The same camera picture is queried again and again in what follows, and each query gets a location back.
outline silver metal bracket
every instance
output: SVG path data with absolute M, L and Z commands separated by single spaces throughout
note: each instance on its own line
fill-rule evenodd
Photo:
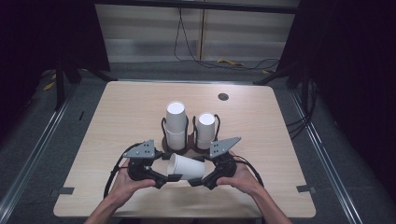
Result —
M 221 156 L 228 152 L 236 143 L 238 143 L 242 138 L 241 137 L 233 137 L 224 140 L 219 140 L 216 142 L 212 142 L 210 144 L 210 159 L 214 159 L 217 156 Z
M 154 140 L 150 139 L 124 153 L 124 158 L 152 159 L 155 156 Z

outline person's arm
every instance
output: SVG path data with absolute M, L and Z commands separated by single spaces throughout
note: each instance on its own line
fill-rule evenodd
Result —
M 237 163 L 236 172 L 233 177 L 221 177 L 218 185 L 231 185 L 242 192 L 250 195 L 260 209 L 266 223 L 291 223 L 290 219 L 276 205 L 268 191 L 259 184 L 245 164 Z
M 148 188 L 155 185 L 154 180 L 146 179 L 133 181 L 127 173 L 129 159 L 121 166 L 117 174 L 113 188 L 95 210 L 91 213 L 85 224 L 108 223 L 113 214 L 122 207 L 134 195 L 138 189 Z

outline gray floor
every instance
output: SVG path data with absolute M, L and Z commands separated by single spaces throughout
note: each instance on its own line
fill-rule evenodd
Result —
M 256 62 L 245 62 L 253 66 Z M 251 83 L 265 77 L 261 70 L 235 72 L 219 68 L 204 68 L 195 62 L 113 63 L 111 76 L 124 79 L 228 81 Z M 100 100 L 106 83 L 87 72 L 78 85 L 70 105 L 51 137 L 27 186 L 15 206 L 8 223 L 81 223 L 84 218 L 61 218 L 53 215 L 57 197 L 53 189 L 63 186 L 78 152 L 84 134 Z M 285 123 L 299 119 L 286 78 L 269 84 L 275 93 Z M 6 194 L 30 152 L 44 131 L 56 104 L 56 90 L 42 91 L 48 80 L 43 79 L 32 102 L 26 107 L 18 125 L 0 145 L 0 195 Z M 338 174 L 346 186 L 362 223 L 396 223 L 396 208 L 375 179 L 367 164 L 353 150 L 345 136 L 334 125 L 327 106 L 318 98 L 313 123 L 326 145 Z M 315 187 L 312 194 L 317 214 L 313 218 L 293 218 L 294 223 L 350 223 L 308 134 L 303 131 L 293 140 L 306 182 Z M 112 223 L 120 220 L 114 218 Z

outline wooden table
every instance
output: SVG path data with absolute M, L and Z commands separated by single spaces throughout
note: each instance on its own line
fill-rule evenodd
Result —
M 229 96 L 219 99 L 220 93 Z M 241 136 L 233 152 L 246 158 L 261 174 L 265 187 L 288 217 L 312 217 L 311 195 L 299 193 L 306 185 L 274 92 L 269 87 L 227 84 L 110 82 L 78 151 L 65 187 L 54 208 L 58 217 L 87 217 L 101 202 L 110 171 L 130 145 L 153 139 L 162 150 L 161 120 L 171 101 L 181 101 L 187 116 L 218 114 L 219 140 Z M 152 168 L 166 175 L 167 161 Z M 213 171 L 205 162 L 206 174 Z M 161 189 L 139 190 L 120 208 L 117 217 L 261 217 L 253 200 L 229 186 L 192 188 L 187 181 Z

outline person's left hand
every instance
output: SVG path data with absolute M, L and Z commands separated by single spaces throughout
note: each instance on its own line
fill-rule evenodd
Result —
M 128 202 L 138 189 L 144 189 L 155 185 L 155 181 L 152 179 L 140 181 L 132 180 L 131 177 L 128 176 L 128 162 L 129 159 L 120 167 L 113 188 L 111 188 L 111 191 L 107 195 L 117 207 L 121 207 Z

